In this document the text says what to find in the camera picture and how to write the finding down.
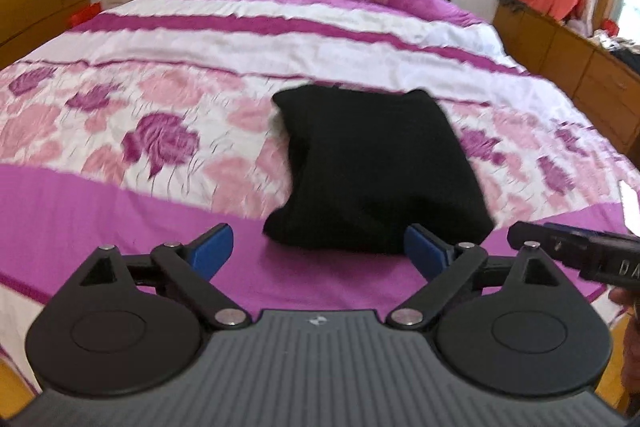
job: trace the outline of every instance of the black folded sweater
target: black folded sweater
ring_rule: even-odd
[[[302,86],[273,97],[290,136],[292,194],[264,224],[303,248],[402,253],[420,223],[450,244],[494,223],[449,121],[423,90]]]

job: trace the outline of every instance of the black device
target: black device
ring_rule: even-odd
[[[406,253],[430,283],[384,322],[374,311],[271,310],[253,322],[209,283],[230,234],[220,225],[149,255],[95,250],[28,332],[44,392],[9,425],[626,423],[593,393],[609,330],[542,241],[490,257],[414,225]],[[501,289],[483,296],[488,286]]]
[[[640,239],[635,235],[519,221],[510,227],[507,241],[516,250],[536,241],[556,261],[580,270],[585,280],[640,291]]]

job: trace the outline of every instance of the bedspread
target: bedspread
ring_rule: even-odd
[[[640,174],[553,83],[507,57],[488,24],[370,0],[135,0],[0,73],[0,344],[32,381],[30,321],[105,243],[143,253],[227,222],[234,254],[212,282],[253,314],[384,316],[424,284],[403,257],[262,236],[290,193],[271,97],[306,82],[428,90],[497,222],[485,242],[494,253],[513,254],[505,227],[518,219],[624,231],[617,181],[638,189]],[[602,292],[566,272],[586,296]]]

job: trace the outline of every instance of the hand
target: hand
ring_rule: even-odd
[[[609,293],[609,299],[616,304],[632,306],[640,293],[615,288]],[[640,325],[635,319],[629,320],[625,331],[622,367],[622,385],[631,394],[640,393]]]

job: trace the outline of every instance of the red object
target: red object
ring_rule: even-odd
[[[617,37],[620,31],[619,26],[611,19],[604,19],[600,25],[600,29],[606,31],[609,37]]]
[[[69,17],[69,27],[75,28],[82,23],[90,21],[101,11],[102,3],[99,2],[91,4],[91,6],[87,6],[86,8],[82,8],[79,12],[76,12],[71,17]]]

